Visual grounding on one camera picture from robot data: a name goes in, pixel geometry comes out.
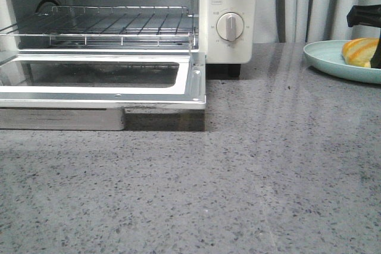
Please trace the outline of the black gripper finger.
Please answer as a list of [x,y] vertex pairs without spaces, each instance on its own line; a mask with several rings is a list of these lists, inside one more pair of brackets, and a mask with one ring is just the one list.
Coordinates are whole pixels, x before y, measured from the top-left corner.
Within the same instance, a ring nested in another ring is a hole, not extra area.
[[346,20],[349,27],[364,25],[380,27],[381,5],[354,5]]
[[379,36],[379,41],[375,50],[373,57],[370,60],[371,68],[381,68],[381,36]]

